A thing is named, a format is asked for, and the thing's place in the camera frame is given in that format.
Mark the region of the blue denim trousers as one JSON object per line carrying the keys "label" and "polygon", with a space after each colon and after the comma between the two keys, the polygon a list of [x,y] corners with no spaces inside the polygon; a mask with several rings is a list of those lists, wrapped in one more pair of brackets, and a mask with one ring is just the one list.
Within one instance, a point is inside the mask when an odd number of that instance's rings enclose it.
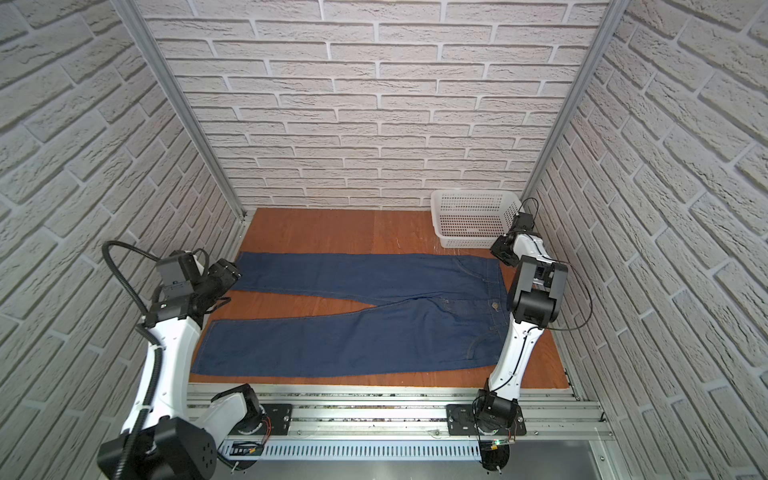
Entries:
{"label": "blue denim trousers", "polygon": [[492,366],[508,332],[499,263],[428,254],[243,253],[236,289],[351,300],[352,313],[219,319],[192,371],[328,378]]}

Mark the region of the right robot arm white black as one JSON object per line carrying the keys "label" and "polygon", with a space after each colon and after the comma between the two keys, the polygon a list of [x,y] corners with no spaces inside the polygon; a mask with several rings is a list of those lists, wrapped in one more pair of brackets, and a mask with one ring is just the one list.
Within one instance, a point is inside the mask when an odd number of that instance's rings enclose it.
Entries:
{"label": "right robot arm white black", "polygon": [[492,245],[491,253],[516,268],[508,290],[509,330],[500,359],[472,404],[475,428],[494,435],[504,429],[522,432],[520,393],[534,347],[561,310],[568,266],[552,258],[534,232],[534,216],[517,213],[510,230]]}

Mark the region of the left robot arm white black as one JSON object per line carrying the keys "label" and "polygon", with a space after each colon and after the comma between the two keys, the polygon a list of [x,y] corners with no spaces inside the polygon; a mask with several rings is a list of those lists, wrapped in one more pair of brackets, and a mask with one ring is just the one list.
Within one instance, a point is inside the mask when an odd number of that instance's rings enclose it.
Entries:
{"label": "left robot arm white black", "polygon": [[271,421],[248,384],[215,395],[204,414],[190,421],[187,389],[193,353],[207,315],[229,302],[227,292],[240,279],[237,266],[212,262],[203,249],[176,250],[166,258],[146,253],[161,275],[145,304],[111,256],[107,267],[138,305],[135,329],[147,343],[136,399],[119,436],[103,443],[97,465],[108,479],[209,479],[225,462],[219,448],[232,431],[270,430]]}

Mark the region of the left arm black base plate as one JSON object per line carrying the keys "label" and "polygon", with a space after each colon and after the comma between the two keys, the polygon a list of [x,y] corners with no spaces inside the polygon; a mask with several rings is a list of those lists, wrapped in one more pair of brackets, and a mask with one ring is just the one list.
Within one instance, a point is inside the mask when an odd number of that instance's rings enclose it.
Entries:
{"label": "left arm black base plate", "polygon": [[271,426],[271,436],[287,436],[292,421],[293,406],[289,403],[267,403],[261,405],[262,421],[252,435],[264,437]]}

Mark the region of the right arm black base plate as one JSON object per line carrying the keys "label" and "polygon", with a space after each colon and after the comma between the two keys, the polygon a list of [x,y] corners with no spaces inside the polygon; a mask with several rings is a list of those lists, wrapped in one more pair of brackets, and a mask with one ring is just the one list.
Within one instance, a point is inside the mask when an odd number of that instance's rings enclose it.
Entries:
{"label": "right arm black base plate", "polygon": [[445,413],[450,436],[521,437],[527,434],[522,409],[516,403],[511,403],[508,409],[492,411],[470,404],[448,404]]}

